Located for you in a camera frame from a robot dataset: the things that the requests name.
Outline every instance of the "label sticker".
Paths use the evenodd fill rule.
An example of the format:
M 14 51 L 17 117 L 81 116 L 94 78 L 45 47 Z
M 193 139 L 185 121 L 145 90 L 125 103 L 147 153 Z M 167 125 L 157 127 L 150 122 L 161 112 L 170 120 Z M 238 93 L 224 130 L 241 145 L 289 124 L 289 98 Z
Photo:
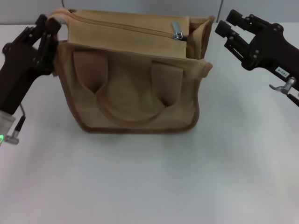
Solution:
M 289 76 L 290 73 L 288 73 L 286 70 L 277 67 L 277 69 L 275 70 L 276 72 L 278 72 L 280 75 L 282 75 L 283 77 L 287 78 Z

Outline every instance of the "white table surface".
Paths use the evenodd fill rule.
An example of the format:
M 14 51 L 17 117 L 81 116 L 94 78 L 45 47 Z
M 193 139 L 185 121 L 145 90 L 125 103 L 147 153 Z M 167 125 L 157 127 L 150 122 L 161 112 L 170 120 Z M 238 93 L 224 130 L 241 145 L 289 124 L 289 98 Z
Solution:
M 299 24 L 282 25 L 299 48 Z M 59 79 L 38 78 L 19 145 L 0 148 L 0 224 L 299 223 L 299 108 L 268 87 L 283 83 L 274 75 L 244 70 L 215 27 L 199 122 L 184 134 L 87 134 Z M 23 29 L 0 26 L 0 46 Z

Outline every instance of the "gray wall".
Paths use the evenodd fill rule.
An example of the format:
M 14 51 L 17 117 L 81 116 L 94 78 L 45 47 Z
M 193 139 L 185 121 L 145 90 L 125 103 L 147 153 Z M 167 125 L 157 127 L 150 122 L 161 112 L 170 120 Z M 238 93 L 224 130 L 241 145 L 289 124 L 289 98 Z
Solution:
M 215 15 L 221 0 L 64 0 L 67 8 L 177 14 Z M 0 24 L 32 24 L 41 13 L 61 7 L 61 0 L 1 0 Z M 255 14 L 271 22 L 299 22 L 298 0 L 224 0 L 221 19 L 231 9 Z

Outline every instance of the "zipper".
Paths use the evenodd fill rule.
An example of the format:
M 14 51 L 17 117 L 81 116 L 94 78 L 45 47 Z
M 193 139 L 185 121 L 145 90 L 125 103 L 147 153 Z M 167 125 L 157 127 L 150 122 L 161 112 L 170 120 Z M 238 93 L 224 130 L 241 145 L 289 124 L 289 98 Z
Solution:
M 78 20 L 78 21 L 84 22 L 84 23 L 91 23 L 91 24 L 101 25 L 101 26 L 106 26 L 106 27 L 120 28 L 120 29 L 135 31 L 135 32 L 139 32 L 139 33 L 145 33 L 145 34 L 150 34 L 150 35 L 168 37 L 168 38 L 172 38 L 172 39 L 180 40 L 180 41 L 186 41 L 186 38 L 183 36 L 183 33 L 182 33 L 179 23 L 177 21 L 174 21 L 172 23 L 172 27 L 174 29 L 174 34 L 170 34 L 170 33 L 162 32 L 162 31 L 134 27 L 134 26 L 130 26 L 130 25 L 122 25 L 122 24 L 117 24 L 117 23 L 112 23 L 112 22 L 100 22 L 100 21 L 96 21 L 96 20 L 86 19 L 86 18 L 77 16 L 73 13 L 67 13 L 64 11 L 60 11 L 59 13 L 65 14 L 75 20 Z

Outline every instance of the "canvas bag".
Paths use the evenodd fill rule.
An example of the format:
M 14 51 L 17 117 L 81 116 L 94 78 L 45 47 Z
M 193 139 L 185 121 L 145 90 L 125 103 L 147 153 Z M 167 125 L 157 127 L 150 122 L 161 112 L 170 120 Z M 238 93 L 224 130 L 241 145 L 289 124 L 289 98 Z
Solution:
M 91 133 L 176 133 L 199 118 L 214 17 L 55 10 L 68 40 L 54 60 L 67 104 Z M 173 39 L 173 22 L 183 40 Z

